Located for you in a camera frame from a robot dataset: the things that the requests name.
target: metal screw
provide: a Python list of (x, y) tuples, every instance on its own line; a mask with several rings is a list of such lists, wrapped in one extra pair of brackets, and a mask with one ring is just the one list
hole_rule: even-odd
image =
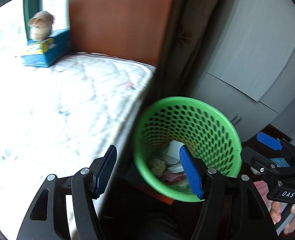
[(208, 173), (209, 174), (215, 174), (216, 173), (216, 169), (215, 168), (208, 168)]
[(55, 175), (54, 174), (50, 174), (48, 177), (47, 177), (47, 180), (48, 181), (51, 181), (51, 180), (54, 180), (55, 179)]
[(241, 179), (243, 179), (244, 181), (248, 181), (248, 180), (249, 180), (249, 176), (243, 174), (243, 175), (241, 176)]
[(88, 168), (83, 168), (83, 169), (81, 169), (80, 172), (82, 175), (85, 175), (85, 174), (88, 174), (90, 172), (90, 170)]

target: white quilted mattress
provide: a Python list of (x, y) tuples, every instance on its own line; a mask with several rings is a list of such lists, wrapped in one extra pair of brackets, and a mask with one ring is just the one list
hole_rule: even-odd
[(0, 65), (0, 229), (9, 240), (48, 174), (71, 176), (105, 154), (152, 72), (88, 54), (66, 55), (50, 68), (19, 59)]

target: human hand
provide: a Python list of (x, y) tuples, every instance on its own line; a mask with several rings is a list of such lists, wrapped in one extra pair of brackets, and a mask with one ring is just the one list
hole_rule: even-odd
[[(276, 224), (281, 220), (281, 202), (273, 201), (270, 215), (272, 217), (273, 223)], [(295, 215), (295, 204), (291, 207), (291, 213)], [(284, 235), (289, 235), (295, 229), (295, 217), (291, 220), (290, 223), (286, 225), (283, 230)]]

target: blue textured pad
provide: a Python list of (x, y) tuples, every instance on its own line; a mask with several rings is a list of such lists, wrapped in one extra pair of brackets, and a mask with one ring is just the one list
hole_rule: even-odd
[(193, 194), (195, 194), (199, 199), (202, 199), (203, 190), (202, 190), (201, 177), (197, 169), (195, 168), (185, 147), (186, 146), (183, 145), (180, 148), (180, 161)]
[(109, 153), (108, 157), (105, 159), (105, 162), (96, 177), (96, 186), (94, 193), (97, 197), (105, 192), (116, 161), (117, 149), (114, 147)]
[(259, 132), (256, 136), (256, 139), (265, 144), (266, 146), (270, 147), (271, 149), (277, 151), (282, 149), (281, 142), (263, 132)]

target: brown headboard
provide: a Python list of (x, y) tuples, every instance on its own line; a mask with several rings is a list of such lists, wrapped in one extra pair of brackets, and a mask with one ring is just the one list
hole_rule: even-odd
[(156, 66), (172, 0), (70, 0), (72, 49)]

